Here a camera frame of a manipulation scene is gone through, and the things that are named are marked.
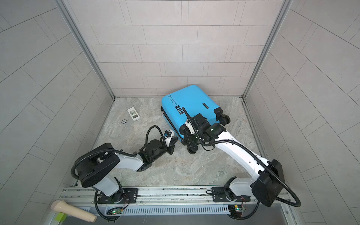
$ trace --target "white remote control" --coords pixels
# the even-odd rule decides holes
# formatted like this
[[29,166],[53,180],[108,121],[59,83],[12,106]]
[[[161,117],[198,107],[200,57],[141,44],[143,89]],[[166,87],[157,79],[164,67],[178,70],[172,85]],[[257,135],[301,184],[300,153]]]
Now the white remote control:
[[132,117],[132,120],[138,120],[140,119],[140,116],[138,114],[138,112],[135,110],[134,107],[131,107],[130,109],[127,110],[130,114],[130,116]]

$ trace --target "gray tile wall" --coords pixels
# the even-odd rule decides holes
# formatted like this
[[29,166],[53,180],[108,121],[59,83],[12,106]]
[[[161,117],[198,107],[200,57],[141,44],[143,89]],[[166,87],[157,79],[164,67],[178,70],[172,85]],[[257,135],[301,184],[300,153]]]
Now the gray tile wall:
[[242,95],[282,1],[64,0],[116,96]]
[[246,98],[306,224],[360,222],[359,30],[359,1],[294,0]]
[[0,52],[0,224],[37,225],[112,99],[52,0],[1,1]]

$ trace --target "floor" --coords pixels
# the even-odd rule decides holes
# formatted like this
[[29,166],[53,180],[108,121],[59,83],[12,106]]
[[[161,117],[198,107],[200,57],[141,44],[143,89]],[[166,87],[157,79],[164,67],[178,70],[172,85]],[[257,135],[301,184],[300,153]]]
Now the floor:
[[[229,115],[231,123],[226,129],[241,143],[259,154],[247,116],[239,97],[212,98]],[[140,119],[132,121],[127,109],[135,107]],[[115,149],[133,153],[145,143],[148,128],[157,125],[164,132],[170,129],[160,111],[161,98],[117,98],[100,133],[96,147],[109,142]],[[149,140],[160,138],[151,131]],[[188,153],[180,141],[175,144],[173,155],[164,154],[143,171],[113,169],[123,186],[157,185],[222,185],[232,176],[250,177],[247,171],[225,152],[218,148],[205,151],[201,147],[196,154]]]

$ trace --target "metal corner post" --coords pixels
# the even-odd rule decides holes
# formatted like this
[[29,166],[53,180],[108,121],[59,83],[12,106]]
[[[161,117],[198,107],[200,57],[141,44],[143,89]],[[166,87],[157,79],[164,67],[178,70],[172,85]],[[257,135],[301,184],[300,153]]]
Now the metal corner post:
[[101,82],[105,85],[105,88],[108,90],[108,92],[109,92],[110,96],[112,97],[112,99],[115,99],[115,95],[114,95],[113,91],[111,90],[108,82],[106,81],[104,74],[100,70],[99,65],[97,64],[94,56],[92,55],[88,45],[85,43],[85,40],[84,40],[83,36],[81,35],[80,31],[78,30],[78,28],[77,28],[74,20],[72,19],[67,7],[65,6],[63,0],[54,0],[54,2],[55,2],[56,6],[58,7],[58,9],[60,11],[60,14],[64,18],[66,24],[70,28],[72,34],[74,35],[76,41],[79,43],[82,51],[84,52],[86,58],[88,59],[90,65],[94,69],[95,73],[100,78]]
[[279,11],[279,14],[278,16],[276,17],[276,20],[274,22],[274,25],[270,31],[270,34],[266,40],[266,43],[264,45],[264,48],[262,49],[261,51],[261,54],[260,54],[260,57],[258,59],[258,61],[256,62],[256,65],[255,65],[255,68],[254,68],[254,71],[252,72],[252,75],[250,77],[250,80],[249,80],[249,83],[248,85],[246,86],[245,88],[245,92],[243,94],[243,99],[245,100],[247,95],[249,94],[249,91],[250,91],[250,88],[252,86],[252,84],[254,83],[254,80],[257,76],[257,74],[259,73],[259,70],[265,60],[265,57],[267,55],[267,53],[269,52],[270,48],[271,48],[271,45],[273,44],[274,40],[275,40],[275,37],[280,29],[280,26],[283,22],[283,20],[285,19],[286,17],[286,14],[288,13],[289,11],[289,8],[290,8],[290,5],[291,5],[291,2],[293,0],[284,0],[283,1],[283,4],[281,5],[280,7],[280,11]]

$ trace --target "black cable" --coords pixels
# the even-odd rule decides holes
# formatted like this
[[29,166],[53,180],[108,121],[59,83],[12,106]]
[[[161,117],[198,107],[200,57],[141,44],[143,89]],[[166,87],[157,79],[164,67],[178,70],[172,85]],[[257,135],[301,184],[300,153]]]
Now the black cable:
[[95,209],[96,211],[98,212],[98,214],[105,220],[107,220],[108,222],[109,221],[116,221],[120,216],[114,216],[114,217],[107,217],[105,216],[104,214],[102,214],[99,210],[99,207],[98,207],[98,190],[95,191],[95,196],[94,196],[94,204],[95,204]]
[[75,178],[75,179],[79,179],[79,176],[76,175],[76,173],[75,173],[76,167],[77,167],[82,161],[84,161],[85,159],[87,159],[87,158],[89,158],[89,157],[91,157],[91,156],[98,155],[99,153],[103,153],[103,152],[115,152],[115,153],[118,153],[118,154],[123,154],[123,155],[126,155],[126,156],[130,156],[130,157],[135,157],[135,156],[137,155],[137,154],[129,154],[129,153],[123,152],[122,150],[119,151],[119,150],[111,149],[111,148],[109,148],[109,149],[102,149],[102,150],[98,150],[98,151],[95,151],[95,152],[89,152],[89,153],[83,155],[78,161],[76,161],[76,162],[74,163],[74,165],[72,166],[71,171],[70,171],[71,176],[72,176],[73,178]]
[[211,143],[208,143],[208,144],[205,144],[202,142],[202,140],[200,139],[199,137],[199,134],[197,132],[197,130],[195,129],[194,127],[194,124],[193,122],[191,121],[191,117],[190,115],[188,114],[188,112],[185,110],[184,107],[182,107],[182,110],[185,112],[189,122],[191,123],[191,126],[193,127],[194,129],[194,132],[197,136],[197,138],[199,139],[200,143],[203,144],[204,146],[212,146],[212,145],[215,145],[215,144],[220,144],[220,143],[231,143],[231,144],[235,144],[237,146],[239,146],[240,148],[242,148],[243,150],[245,150],[249,155],[251,155],[251,157],[254,158],[254,160],[259,163],[272,177],[274,177],[277,182],[279,182],[288,192],[289,194],[295,199],[295,202],[291,202],[291,201],[288,201],[288,200],[285,200],[285,199],[282,199],[282,198],[279,198],[279,197],[276,197],[276,200],[280,201],[280,202],[283,202],[285,204],[288,204],[290,206],[294,206],[294,207],[300,207],[301,206],[301,201],[300,199],[297,197],[297,195],[294,193],[294,191],[291,190],[291,188],[285,184],[284,181],[282,181],[269,167],[267,167],[254,153],[252,153],[247,147],[243,146],[242,144],[240,144],[239,142],[236,142],[234,140],[230,140],[230,139],[227,139],[227,140],[219,140],[219,141],[214,141],[214,142],[211,142]]
[[234,216],[229,215],[229,214],[227,214],[227,215],[228,215],[228,217],[230,217],[231,219],[235,219],[235,220],[246,220],[246,219],[249,219],[250,217],[252,217],[252,215],[254,215],[254,213],[256,212],[256,210],[257,210],[257,208],[259,207],[259,205],[260,205],[260,202],[257,201],[254,210],[253,210],[249,215],[244,216],[244,217],[234,217]]
[[158,131],[159,131],[159,133],[160,133],[160,135],[161,135],[161,137],[162,137],[162,146],[163,146],[163,148],[166,148],[165,138],[164,138],[164,136],[163,136],[160,128],[159,128],[158,126],[156,126],[156,125],[153,125],[153,126],[151,126],[151,127],[148,129],[148,132],[146,133],[146,136],[145,136],[145,145],[148,144],[148,136],[149,136],[150,131],[151,131],[153,128],[158,129]]

